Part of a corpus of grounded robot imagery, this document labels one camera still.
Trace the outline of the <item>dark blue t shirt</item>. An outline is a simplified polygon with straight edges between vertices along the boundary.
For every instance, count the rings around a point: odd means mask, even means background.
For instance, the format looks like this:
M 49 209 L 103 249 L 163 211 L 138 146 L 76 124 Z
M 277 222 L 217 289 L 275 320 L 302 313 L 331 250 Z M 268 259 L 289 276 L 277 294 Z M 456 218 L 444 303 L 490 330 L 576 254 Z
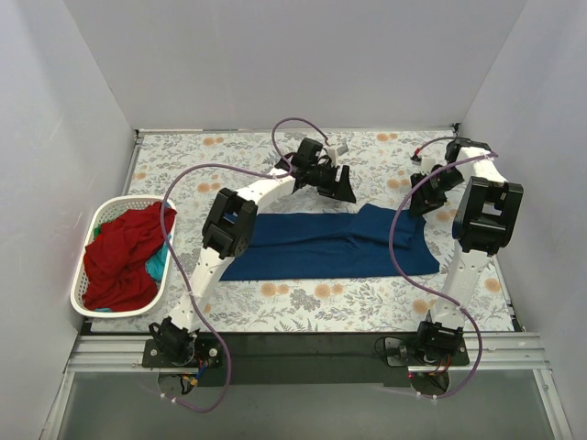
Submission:
M 425 241 L 426 221 L 367 203 L 357 213 L 259 214 L 252 242 L 222 281 L 362 279 L 398 274 L 389 248 L 409 276 L 435 274 L 439 263 Z

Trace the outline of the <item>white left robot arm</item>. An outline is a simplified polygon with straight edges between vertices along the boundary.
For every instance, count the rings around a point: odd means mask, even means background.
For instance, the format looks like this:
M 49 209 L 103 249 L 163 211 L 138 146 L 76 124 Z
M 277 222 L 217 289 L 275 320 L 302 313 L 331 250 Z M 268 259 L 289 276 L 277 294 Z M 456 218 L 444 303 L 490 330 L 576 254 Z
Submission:
M 249 247 L 259 210 L 305 186 L 333 200 L 356 203 L 349 166 L 338 165 L 349 151 L 346 141 L 334 147 L 304 138 L 296 152 L 280 158 L 267 173 L 236 191 L 220 190 L 205 219 L 202 248 L 191 276 L 183 274 L 186 293 L 161 323 L 150 325 L 158 353 L 176 367 L 190 366 L 209 356 L 196 346 L 197 333 L 209 325 L 200 303 L 209 299 L 221 276 Z

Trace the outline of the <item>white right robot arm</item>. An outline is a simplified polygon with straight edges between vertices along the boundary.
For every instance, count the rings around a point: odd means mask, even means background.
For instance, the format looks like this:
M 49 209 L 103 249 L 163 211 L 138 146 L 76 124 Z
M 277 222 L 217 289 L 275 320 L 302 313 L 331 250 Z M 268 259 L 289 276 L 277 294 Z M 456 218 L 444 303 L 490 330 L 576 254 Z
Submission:
M 421 171 L 411 176 L 409 214 L 441 208 L 446 193 L 461 183 L 466 189 L 452 224 L 453 259 L 441 296 L 417 329 L 415 354 L 426 364 L 450 362 L 465 352 L 464 311 L 492 256 L 508 245 L 524 188 L 508 181 L 494 166 L 488 144 L 466 137 L 445 137 L 445 165 L 426 165 L 418 148 L 412 160 Z

